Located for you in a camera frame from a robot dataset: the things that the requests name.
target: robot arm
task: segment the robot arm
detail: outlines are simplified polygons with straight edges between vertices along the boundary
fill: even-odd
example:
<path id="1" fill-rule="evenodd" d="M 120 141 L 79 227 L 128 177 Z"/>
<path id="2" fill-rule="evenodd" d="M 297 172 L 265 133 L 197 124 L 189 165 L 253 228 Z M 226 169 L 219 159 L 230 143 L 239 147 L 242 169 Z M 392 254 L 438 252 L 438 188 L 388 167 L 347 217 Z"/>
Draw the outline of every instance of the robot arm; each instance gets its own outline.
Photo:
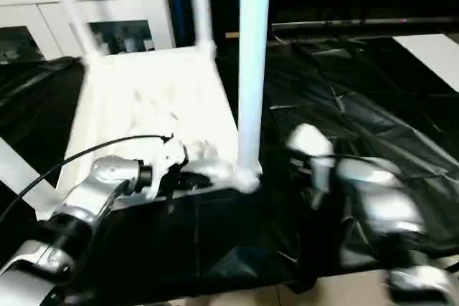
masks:
<path id="1" fill-rule="evenodd" d="M 398 167 L 378 158 L 336 160 L 331 143 L 306 124 L 293 131 L 288 147 L 309 165 L 320 196 L 316 208 L 322 213 L 326 209 L 324 216 L 334 231 L 351 204 L 364 240 L 386 269 L 389 294 L 397 304 L 459 305 L 455 279 L 431 265 L 422 252 L 428 233 L 419 209 L 405 192 Z M 334 246 L 341 244 L 339 240 L 332 241 Z"/>
<path id="2" fill-rule="evenodd" d="M 69 277 L 113 202 L 150 186 L 153 168 L 109 156 L 97 159 L 88 177 L 68 194 L 33 237 L 0 270 L 0 305 L 53 305 L 57 282 Z"/>

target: cabinet door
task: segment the cabinet door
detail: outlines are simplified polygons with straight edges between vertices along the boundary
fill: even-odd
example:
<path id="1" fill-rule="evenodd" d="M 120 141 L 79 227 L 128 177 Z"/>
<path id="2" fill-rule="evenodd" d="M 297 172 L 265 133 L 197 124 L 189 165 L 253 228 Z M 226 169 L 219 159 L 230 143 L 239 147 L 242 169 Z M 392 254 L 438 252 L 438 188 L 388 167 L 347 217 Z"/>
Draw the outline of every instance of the cabinet door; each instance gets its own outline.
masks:
<path id="1" fill-rule="evenodd" d="M 37 5 L 0 6 L 0 64 L 61 56 Z"/>
<path id="2" fill-rule="evenodd" d="M 39 8 L 64 54 L 81 56 L 81 46 L 64 6 L 40 4 Z M 174 47 L 169 10 L 164 0 L 79 1 L 77 8 L 107 54 Z"/>

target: tiled floor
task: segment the tiled floor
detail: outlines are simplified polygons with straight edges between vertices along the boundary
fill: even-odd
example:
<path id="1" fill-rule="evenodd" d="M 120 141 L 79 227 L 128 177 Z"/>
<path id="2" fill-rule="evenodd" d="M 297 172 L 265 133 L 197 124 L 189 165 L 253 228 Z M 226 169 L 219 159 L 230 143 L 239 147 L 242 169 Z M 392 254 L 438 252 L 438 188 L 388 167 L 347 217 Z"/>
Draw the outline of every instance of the tiled floor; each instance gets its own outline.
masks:
<path id="1" fill-rule="evenodd" d="M 313 290 L 296 295 L 284 286 L 173 300 L 171 306 L 383 306 L 388 305 L 381 272 L 320 279 Z"/>

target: black tarp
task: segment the black tarp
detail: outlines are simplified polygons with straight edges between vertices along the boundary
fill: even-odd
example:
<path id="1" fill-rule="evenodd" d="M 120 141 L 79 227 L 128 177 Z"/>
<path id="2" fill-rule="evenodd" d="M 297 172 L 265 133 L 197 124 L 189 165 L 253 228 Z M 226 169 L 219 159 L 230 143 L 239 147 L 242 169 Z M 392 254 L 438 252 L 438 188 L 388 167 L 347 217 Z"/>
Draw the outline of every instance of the black tarp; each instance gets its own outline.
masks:
<path id="1" fill-rule="evenodd" d="M 237 47 L 218 61 L 222 79 L 236 90 Z M 291 131 L 308 123 L 328 137 L 335 153 L 396 163 L 426 221 L 430 240 L 423 249 L 431 257 L 457 254 L 456 91 L 393 39 L 271 47 L 266 61 L 263 140 L 271 151 L 274 145 L 283 150 Z M 235 111 L 237 94 L 229 98 Z M 306 226 L 321 230 L 321 224 Z M 339 261 L 323 257 L 318 269 L 337 274 L 376 266 L 354 227 Z"/>
<path id="2" fill-rule="evenodd" d="M 70 57 L 0 66 L 0 137 L 39 173 L 64 158 L 83 70 Z"/>
<path id="3" fill-rule="evenodd" d="M 235 117 L 237 64 L 236 44 L 219 50 Z M 458 253 L 458 101 L 392 39 L 269 47 L 261 190 L 180 199 L 172 214 L 160 203 L 113 212 L 66 286 L 67 301 L 134 305 L 299 279 L 307 286 L 317 275 L 377 267 L 355 231 L 337 257 L 325 254 L 323 224 L 309 209 L 306 184 L 292 179 L 284 149 L 301 123 L 322 130 L 337 153 L 396 163 L 425 218 L 426 252 Z"/>

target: black cable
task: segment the black cable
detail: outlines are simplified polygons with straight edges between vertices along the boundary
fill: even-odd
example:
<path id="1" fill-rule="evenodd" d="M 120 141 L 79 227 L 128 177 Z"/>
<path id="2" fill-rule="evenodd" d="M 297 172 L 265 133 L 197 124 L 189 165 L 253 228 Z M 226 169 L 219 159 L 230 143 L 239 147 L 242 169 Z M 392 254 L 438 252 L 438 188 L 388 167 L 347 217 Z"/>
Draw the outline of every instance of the black cable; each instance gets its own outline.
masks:
<path id="1" fill-rule="evenodd" d="M 14 206 L 24 197 L 27 195 L 29 191 L 31 191 L 38 183 L 43 181 L 46 177 L 48 177 L 51 173 L 56 171 L 58 168 L 63 167 L 64 165 L 70 163 L 71 161 L 74 161 L 75 159 L 78 159 L 81 156 L 84 156 L 85 154 L 91 153 L 95 150 L 98 150 L 100 148 L 104 148 L 105 146 L 113 145 L 114 143 L 120 143 L 122 141 L 128 141 L 128 140 L 134 140 L 134 139 L 144 139 L 144 138 L 159 138 L 162 139 L 163 142 L 167 142 L 172 137 L 169 136 L 162 136 L 162 135 L 133 135 L 133 136 L 126 136 L 124 138 L 119 138 L 111 141 L 107 141 L 105 143 L 101 143 L 99 145 L 93 146 L 91 148 L 88 148 L 87 150 L 83 150 L 79 153 L 74 154 L 73 156 L 70 156 L 67 159 L 64 159 L 62 162 L 54 165 L 51 167 L 48 171 L 43 173 L 41 176 L 37 177 L 34 179 L 28 186 L 26 186 L 20 193 L 17 194 L 16 198 L 7 206 L 7 208 L 1 213 L 0 215 L 0 224 L 5 220 L 5 218 L 8 216 L 9 212 L 14 208 Z"/>

